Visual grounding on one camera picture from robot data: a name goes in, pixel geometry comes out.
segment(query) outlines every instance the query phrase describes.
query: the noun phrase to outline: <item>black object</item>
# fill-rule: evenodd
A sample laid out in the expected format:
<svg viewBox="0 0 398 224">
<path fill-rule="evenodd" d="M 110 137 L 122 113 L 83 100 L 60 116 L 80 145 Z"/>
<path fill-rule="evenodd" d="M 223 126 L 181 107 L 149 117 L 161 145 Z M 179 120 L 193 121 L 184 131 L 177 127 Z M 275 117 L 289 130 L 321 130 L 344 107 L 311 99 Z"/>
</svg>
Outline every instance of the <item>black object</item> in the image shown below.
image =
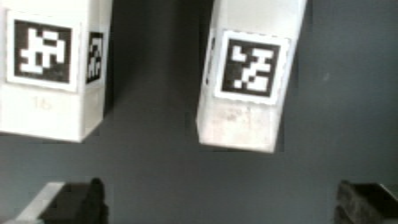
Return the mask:
<svg viewBox="0 0 398 224">
<path fill-rule="evenodd" d="M 90 184 L 65 184 L 39 219 L 46 224 L 108 224 L 108 206 L 99 179 L 94 179 Z"/>
<path fill-rule="evenodd" d="M 337 201 L 353 224 L 398 224 L 398 201 L 380 184 L 343 181 Z"/>
<path fill-rule="evenodd" d="M 334 224 L 353 224 L 344 209 L 339 206 L 334 210 Z"/>
</svg>

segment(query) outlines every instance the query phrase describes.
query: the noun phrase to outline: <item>gray surface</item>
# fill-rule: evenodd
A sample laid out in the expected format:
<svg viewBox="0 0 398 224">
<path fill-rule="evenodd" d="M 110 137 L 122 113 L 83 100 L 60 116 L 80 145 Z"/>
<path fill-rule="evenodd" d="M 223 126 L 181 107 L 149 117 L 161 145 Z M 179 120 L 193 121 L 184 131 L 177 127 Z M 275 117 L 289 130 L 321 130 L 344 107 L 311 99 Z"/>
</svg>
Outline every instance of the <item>gray surface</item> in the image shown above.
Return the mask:
<svg viewBox="0 0 398 224">
<path fill-rule="evenodd" d="M 309 7 L 273 155 L 197 144 L 197 4 L 115 0 L 113 107 L 83 144 L 0 137 L 0 221 L 92 176 L 112 224 L 330 223 L 339 180 L 398 183 L 396 0 Z"/>
</svg>

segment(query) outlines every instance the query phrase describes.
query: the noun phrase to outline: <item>white rectangular box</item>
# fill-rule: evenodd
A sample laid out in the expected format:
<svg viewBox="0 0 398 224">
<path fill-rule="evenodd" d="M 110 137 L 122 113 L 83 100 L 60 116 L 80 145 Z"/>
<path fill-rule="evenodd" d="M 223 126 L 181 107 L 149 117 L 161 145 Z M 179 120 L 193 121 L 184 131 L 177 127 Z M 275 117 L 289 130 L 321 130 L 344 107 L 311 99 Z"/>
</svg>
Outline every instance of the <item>white rectangular box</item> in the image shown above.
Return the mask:
<svg viewBox="0 0 398 224">
<path fill-rule="evenodd" d="M 200 143 L 273 152 L 305 0 L 215 0 Z"/>
<path fill-rule="evenodd" d="M 44 224 L 40 220 L 40 215 L 51 206 L 53 200 L 56 198 L 56 195 L 62 191 L 64 186 L 65 186 L 65 183 L 62 182 L 58 183 L 53 182 L 46 184 L 16 219 L 8 220 L 3 224 Z"/>
<path fill-rule="evenodd" d="M 81 142 L 103 119 L 112 0 L 0 0 L 0 131 Z"/>
</svg>

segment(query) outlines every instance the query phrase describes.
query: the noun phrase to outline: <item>white block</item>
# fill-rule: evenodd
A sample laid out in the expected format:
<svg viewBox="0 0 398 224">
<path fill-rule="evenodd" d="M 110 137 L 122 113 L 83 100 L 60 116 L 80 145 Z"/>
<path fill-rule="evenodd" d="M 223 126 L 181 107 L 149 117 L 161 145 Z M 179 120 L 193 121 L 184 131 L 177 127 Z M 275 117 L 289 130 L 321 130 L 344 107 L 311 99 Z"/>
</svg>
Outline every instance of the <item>white block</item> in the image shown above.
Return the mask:
<svg viewBox="0 0 398 224">
<path fill-rule="evenodd" d="M 35 220 L 35 221 L 8 220 L 3 224 L 44 224 L 44 223 L 42 223 L 42 220 Z"/>
<path fill-rule="evenodd" d="M 0 0 L 0 131 L 81 142 L 103 119 L 112 0 Z"/>
<path fill-rule="evenodd" d="M 215 0 L 200 143 L 273 152 L 305 0 Z"/>
</svg>

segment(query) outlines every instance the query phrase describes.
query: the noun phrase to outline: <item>black and white square marker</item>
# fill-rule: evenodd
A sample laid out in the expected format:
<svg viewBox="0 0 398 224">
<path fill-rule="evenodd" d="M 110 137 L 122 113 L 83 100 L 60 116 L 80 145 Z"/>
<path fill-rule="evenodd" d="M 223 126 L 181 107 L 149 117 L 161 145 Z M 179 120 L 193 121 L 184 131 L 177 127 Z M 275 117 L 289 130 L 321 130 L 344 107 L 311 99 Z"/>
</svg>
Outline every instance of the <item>black and white square marker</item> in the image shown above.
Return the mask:
<svg viewBox="0 0 398 224">
<path fill-rule="evenodd" d="M 286 39 L 243 32 L 223 32 L 216 97 L 264 104 L 275 103 L 286 56 Z"/>
<path fill-rule="evenodd" d="M 69 83 L 71 29 L 14 21 L 14 76 Z"/>
<path fill-rule="evenodd" d="M 103 33 L 90 32 L 87 56 L 87 84 L 101 79 Z"/>
<path fill-rule="evenodd" d="M 76 89 L 80 22 L 7 12 L 7 82 Z"/>
</svg>

